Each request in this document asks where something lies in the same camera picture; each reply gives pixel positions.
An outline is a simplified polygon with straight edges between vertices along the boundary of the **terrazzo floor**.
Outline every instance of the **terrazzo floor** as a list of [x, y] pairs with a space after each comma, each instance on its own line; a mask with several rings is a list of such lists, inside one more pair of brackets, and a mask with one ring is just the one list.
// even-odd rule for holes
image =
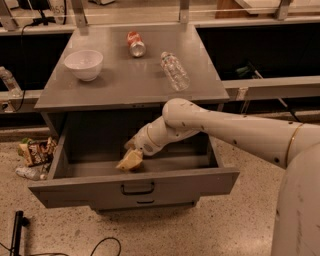
[[[104, 238], [121, 243], [121, 255], [270, 255], [277, 194], [284, 170], [217, 141], [225, 166], [240, 176], [230, 195], [202, 197], [194, 207], [166, 207], [97, 214], [89, 207], [46, 209], [15, 174], [24, 164], [21, 138], [47, 138], [47, 129], [0, 133], [0, 242], [9, 247], [15, 211], [23, 228], [21, 255], [59, 252], [87, 256]], [[118, 255], [115, 240], [94, 255]], [[0, 255], [9, 255], [0, 247]]]

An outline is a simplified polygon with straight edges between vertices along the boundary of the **countertop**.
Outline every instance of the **countertop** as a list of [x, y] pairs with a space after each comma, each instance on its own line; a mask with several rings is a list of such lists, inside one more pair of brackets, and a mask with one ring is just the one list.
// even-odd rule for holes
[[[140, 33], [147, 52], [133, 58], [126, 35]], [[103, 53], [100, 75], [91, 82], [75, 78], [64, 66], [66, 56], [82, 49]], [[160, 66], [163, 51], [173, 52], [191, 84], [175, 92]], [[45, 86], [35, 109], [45, 112], [144, 107], [182, 97], [197, 103], [226, 102], [229, 96], [193, 25], [143, 25], [76, 29]]]

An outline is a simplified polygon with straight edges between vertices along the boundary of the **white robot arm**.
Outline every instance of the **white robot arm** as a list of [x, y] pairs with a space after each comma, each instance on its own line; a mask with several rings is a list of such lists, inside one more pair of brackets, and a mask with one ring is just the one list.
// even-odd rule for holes
[[320, 127], [209, 111], [185, 99], [172, 99], [162, 117], [140, 129], [131, 145], [152, 156], [166, 144], [198, 132], [287, 169], [272, 256], [320, 255]]

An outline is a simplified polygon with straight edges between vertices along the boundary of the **debris on floor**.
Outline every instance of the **debris on floor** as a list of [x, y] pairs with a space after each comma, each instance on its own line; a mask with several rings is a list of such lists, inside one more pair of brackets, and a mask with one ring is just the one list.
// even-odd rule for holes
[[16, 174], [35, 181], [47, 179], [56, 146], [57, 142], [51, 137], [45, 141], [22, 139], [18, 154], [24, 157], [25, 166], [16, 168]]

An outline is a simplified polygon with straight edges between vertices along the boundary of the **lower drawer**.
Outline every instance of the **lower drawer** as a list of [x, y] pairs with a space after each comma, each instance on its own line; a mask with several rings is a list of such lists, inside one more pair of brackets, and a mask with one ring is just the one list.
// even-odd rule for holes
[[151, 110], [69, 113], [48, 179], [29, 188], [48, 208], [94, 210], [195, 204], [202, 195], [230, 193], [239, 172], [218, 166], [212, 141], [202, 133], [145, 157], [136, 171], [115, 168], [124, 143], [158, 115]]

